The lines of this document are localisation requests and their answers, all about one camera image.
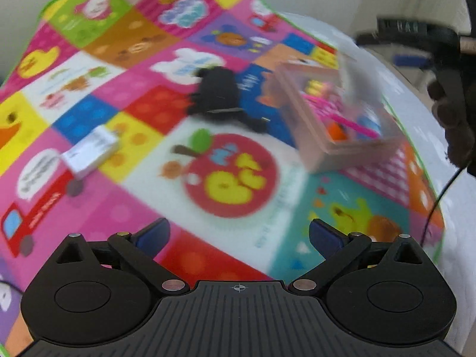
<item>cartoon pig illustration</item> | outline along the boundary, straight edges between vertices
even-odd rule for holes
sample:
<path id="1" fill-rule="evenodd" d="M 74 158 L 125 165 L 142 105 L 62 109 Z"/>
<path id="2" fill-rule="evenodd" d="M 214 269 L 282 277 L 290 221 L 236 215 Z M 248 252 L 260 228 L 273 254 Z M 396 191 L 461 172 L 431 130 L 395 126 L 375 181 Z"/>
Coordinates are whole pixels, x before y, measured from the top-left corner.
<path id="1" fill-rule="evenodd" d="M 109 0 L 87 0 L 76 5 L 75 14 L 83 14 L 89 20 L 104 20 L 112 13 Z"/>

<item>pink toy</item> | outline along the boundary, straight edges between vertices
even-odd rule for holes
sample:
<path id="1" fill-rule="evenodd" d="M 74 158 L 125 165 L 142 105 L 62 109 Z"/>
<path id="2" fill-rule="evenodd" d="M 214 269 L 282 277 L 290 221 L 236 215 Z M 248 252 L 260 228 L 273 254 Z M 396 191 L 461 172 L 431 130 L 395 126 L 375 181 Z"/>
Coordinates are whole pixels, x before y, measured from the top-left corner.
<path id="1" fill-rule="evenodd" d="M 112 13 L 110 0 L 87 0 L 76 5 L 74 13 L 83 14 L 89 20 L 104 20 Z"/>
<path id="2" fill-rule="evenodd" d="M 376 131 L 363 127 L 350 119 L 343 117 L 334 103 L 309 94 L 303 94 L 303 97 L 308 101 L 313 113 L 319 118 L 332 119 L 333 121 L 369 138 L 380 138 L 380 134 Z"/>

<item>metal screw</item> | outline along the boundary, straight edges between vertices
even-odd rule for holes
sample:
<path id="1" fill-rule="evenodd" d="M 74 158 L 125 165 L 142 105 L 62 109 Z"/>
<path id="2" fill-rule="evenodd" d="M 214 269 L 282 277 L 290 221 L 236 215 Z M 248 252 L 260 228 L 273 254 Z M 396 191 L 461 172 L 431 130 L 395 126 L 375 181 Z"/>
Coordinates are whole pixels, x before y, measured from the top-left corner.
<path id="1" fill-rule="evenodd" d="M 293 286 L 301 291 L 309 291 L 317 287 L 316 283 L 310 279 L 298 279 L 293 283 Z"/>
<path id="2" fill-rule="evenodd" d="M 169 279 L 162 283 L 162 288 L 167 291 L 179 291 L 185 287 L 185 282 L 178 279 Z"/>

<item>pink square tile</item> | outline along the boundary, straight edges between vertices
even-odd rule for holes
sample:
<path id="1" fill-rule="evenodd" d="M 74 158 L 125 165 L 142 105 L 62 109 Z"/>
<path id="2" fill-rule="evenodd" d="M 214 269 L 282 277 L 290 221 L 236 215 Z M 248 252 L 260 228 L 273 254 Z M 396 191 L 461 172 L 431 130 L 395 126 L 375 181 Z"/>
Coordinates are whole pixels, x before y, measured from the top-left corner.
<path id="1" fill-rule="evenodd" d="M 103 84 L 92 94 L 122 110 L 158 85 L 159 82 L 154 76 L 141 75 L 129 70 Z"/>
<path id="2" fill-rule="evenodd" d="M 79 232 L 86 240 L 102 241 L 121 231 L 136 233 L 159 217 L 155 211 L 117 186 L 89 215 Z"/>
<path id="3" fill-rule="evenodd" d="M 261 36 L 280 42 L 295 29 L 265 7 L 261 0 L 241 0 L 229 12 Z"/>
<path id="4" fill-rule="evenodd" d="M 181 38 L 223 13 L 215 0 L 141 0 L 136 8 L 155 25 Z"/>
<path id="5" fill-rule="evenodd" d="M 156 82 L 156 85 L 163 84 L 182 94 L 189 94 L 195 91 L 196 83 L 200 81 L 194 72 L 210 65 L 222 65 L 239 73 L 248 67 L 249 62 L 183 40 L 130 71 L 147 81 Z"/>
<path id="6" fill-rule="evenodd" d="M 7 84 L 18 91 L 45 75 L 79 50 L 66 41 L 48 23 L 40 22 L 18 66 L 13 70 Z"/>

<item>blue square tile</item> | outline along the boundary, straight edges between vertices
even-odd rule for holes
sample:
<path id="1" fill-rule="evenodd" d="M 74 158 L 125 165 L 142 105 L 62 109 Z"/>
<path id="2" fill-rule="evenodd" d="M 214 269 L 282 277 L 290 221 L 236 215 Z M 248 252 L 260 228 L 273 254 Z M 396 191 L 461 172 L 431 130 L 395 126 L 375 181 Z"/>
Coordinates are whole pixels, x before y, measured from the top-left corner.
<path id="1" fill-rule="evenodd" d="M 76 144 L 96 126 L 109 121 L 117 112 L 118 110 L 110 104 L 97 99 L 94 95 L 88 95 L 66 111 L 53 127 L 72 144 Z"/>
<path id="2" fill-rule="evenodd" d="M 289 34 L 289 36 L 283 40 L 283 44 L 306 55 L 310 55 L 314 49 L 313 44 L 296 34 Z"/>
<path id="3" fill-rule="evenodd" d="M 266 68 L 251 64 L 247 70 L 237 75 L 237 83 L 241 91 L 240 105 L 253 118 L 264 117 L 269 119 L 268 133 L 274 138 L 294 147 L 294 140 L 281 118 L 279 110 L 258 101 L 262 94 L 261 85 L 266 80 L 263 72 L 271 73 Z"/>

